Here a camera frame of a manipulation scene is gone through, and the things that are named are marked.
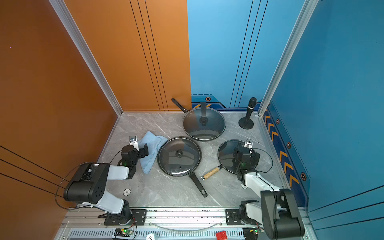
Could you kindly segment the light blue microfibre cloth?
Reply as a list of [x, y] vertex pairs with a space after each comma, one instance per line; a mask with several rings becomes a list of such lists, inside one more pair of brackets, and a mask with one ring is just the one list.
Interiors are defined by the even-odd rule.
[[144, 137], [139, 141], [140, 148], [143, 148], [144, 145], [147, 144], [149, 150], [149, 155], [140, 159], [141, 167], [145, 174], [149, 174], [156, 160], [159, 149], [167, 141], [167, 138], [163, 136], [155, 136], [150, 131], [147, 131]]

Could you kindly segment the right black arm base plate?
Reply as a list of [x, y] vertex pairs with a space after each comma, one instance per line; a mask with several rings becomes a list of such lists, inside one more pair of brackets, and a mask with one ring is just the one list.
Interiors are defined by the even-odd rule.
[[226, 209], [226, 223], [229, 226], [234, 225], [261, 225], [262, 223], [257, 222], [247, 216], [245, 210], [240, 209]]

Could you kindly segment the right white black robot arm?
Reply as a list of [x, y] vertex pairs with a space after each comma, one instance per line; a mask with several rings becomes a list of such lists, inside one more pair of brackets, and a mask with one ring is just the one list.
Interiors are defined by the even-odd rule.
[[243, 221], [260, 223], [271, 240], [303, 237], [305, 226], [293, 192], [274, 186], [261, 176], [256, 170], [260, 155], [254, 149], [240, 146], [233, 156], [238, 180], [261, 199], [261, 206], [257, 202], [241, 203]]

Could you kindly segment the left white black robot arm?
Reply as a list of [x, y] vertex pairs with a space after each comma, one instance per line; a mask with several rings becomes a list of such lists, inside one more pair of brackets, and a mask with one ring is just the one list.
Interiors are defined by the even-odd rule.
[[108, 181], [130, 180], [137, 171], [140, 159], [149, 155], [147, 144], [143, 147], [127, 145], [122, 149], [122, 159], [118, 164], [82, 163], [67, 184], [63, 198], [67, 202], [86, 204], [105, 213], [98, 216], [110, 219], [119, 225], [132, 224], [134, 215], [128, 201], [120, 199], [106, 190]]

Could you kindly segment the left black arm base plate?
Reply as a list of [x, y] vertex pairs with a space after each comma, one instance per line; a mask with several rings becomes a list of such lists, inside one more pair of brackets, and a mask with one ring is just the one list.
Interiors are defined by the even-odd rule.
[[147, 218], [147, 209], [131, 209], [131, 218], [121, 219], [118, 217], [105, 218], [105, 226], [144, 226]]

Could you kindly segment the glass lid of pan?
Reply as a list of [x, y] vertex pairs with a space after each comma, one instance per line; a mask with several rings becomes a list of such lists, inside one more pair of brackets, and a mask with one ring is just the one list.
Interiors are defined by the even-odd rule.
[[260, 161], [261, 155], [254, 149], [244, 147], [243, 161], [239, 165], [233, 164], [233, 152], [235, 147], [244, 146], [245, 142], [239, 140], [229, 140], [221, 144], [218, 151], [218, 159], [221, 166], [232, 174], [237, 174], [239, 170], [255, 169]]

